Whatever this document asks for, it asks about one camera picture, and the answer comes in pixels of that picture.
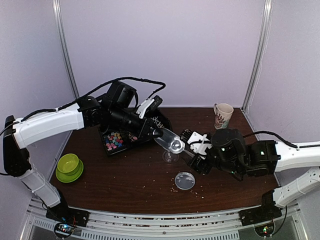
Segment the metal scoop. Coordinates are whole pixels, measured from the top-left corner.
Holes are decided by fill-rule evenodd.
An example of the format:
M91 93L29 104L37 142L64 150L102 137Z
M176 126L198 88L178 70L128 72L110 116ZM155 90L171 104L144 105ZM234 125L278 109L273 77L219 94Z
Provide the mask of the metal scoop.
M185 150L185 143L171 130L161 127L152 132L153 139L163 149L173 154L180 154Z

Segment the clear plastic jar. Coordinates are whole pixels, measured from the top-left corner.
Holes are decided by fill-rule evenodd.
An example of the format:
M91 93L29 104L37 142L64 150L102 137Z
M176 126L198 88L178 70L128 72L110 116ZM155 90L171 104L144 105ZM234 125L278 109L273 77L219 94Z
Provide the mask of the clear plastic jar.
M170 151L164 151L162 154L162 160L167 164L174 164L179 160L179 155Z

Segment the black three-compartment candy tray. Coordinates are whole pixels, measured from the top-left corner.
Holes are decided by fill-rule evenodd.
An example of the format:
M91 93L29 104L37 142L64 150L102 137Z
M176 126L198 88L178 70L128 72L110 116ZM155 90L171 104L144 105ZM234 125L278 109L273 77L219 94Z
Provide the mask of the black three-compartment candy tray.
M159 128L173 130L170 120L158 108L152 112L147 112L145 116L151 118ZM105 130L101 130L99 127L98 133L108 157L136 148L150 141L147 136L138 137L138 134L111 127Z

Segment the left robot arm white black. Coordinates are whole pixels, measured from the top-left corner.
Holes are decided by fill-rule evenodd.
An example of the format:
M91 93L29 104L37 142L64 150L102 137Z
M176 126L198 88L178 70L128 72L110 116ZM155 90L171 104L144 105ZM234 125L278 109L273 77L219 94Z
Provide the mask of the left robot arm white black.
M72 211L63 194L32 165L27 147L64 132L95 126L106 129L115 126L150 139L156 125L146 113L150 112L158 96L152 93L130 110L131 100L138 95L125 80L126 77L120 77L107 81L60 107L39 109L22 118L10 115L5 120L0 133L3 136L4 175L19 178L61 222L69 221Z

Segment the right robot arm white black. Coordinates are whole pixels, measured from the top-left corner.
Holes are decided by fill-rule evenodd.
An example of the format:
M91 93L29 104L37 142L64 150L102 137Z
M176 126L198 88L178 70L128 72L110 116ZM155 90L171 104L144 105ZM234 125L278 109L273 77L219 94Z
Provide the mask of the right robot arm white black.
M262 196L261 206L256 210L261 221L268 220L276 208L284 208L320 185L319 142L291 143L274 132L267 131L266 134L278 140L246 144L247 136L232 128L218 129L214 134L185 129L180 135L182 142L194 153L189 166L201 174L217 169L241 182L244 176L263 177L289 169L309 168L290 183Z

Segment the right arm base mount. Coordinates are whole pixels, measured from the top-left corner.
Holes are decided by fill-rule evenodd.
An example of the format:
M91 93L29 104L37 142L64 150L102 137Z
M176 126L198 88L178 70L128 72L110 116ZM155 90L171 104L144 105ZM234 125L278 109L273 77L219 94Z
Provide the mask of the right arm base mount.
M282 209L275 205L272 197L263 197L261 205L238 212L242 226L255 225L282 216Z

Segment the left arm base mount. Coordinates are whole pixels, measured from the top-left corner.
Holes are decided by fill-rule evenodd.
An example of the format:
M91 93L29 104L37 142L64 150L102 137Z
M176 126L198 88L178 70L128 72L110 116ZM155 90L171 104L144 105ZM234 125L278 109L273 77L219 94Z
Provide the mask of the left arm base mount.
M90 213L86 210L69 207L65 200L62 200L58 205L46 207L46 218L58 222L66 223L76 227L86 227Z

